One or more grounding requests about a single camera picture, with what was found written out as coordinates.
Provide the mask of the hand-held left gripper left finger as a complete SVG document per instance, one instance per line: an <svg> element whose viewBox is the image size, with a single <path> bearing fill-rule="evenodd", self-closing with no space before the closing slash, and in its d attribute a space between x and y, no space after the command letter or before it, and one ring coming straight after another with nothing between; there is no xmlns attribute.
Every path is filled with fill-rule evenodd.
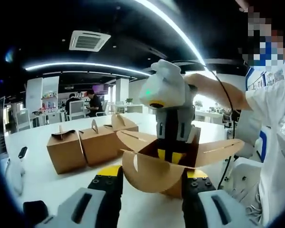
<svg viewBox="0 0 285 228"><path fill-rule="evenodd" d="M102 168L87 188L80 188L57 211L58 228L115 228L121 210L121 165Z"/></svg>

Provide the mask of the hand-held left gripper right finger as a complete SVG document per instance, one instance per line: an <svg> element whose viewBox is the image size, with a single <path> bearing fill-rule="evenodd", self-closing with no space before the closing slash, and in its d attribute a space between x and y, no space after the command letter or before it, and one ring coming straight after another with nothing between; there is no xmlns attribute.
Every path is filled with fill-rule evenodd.
<svg viewBox="0 0 285 228"><path fill-rule="evenodd" d="M182 211L187 228L247 228L244 207L198 170L185 170L181 178Z"/></svg>

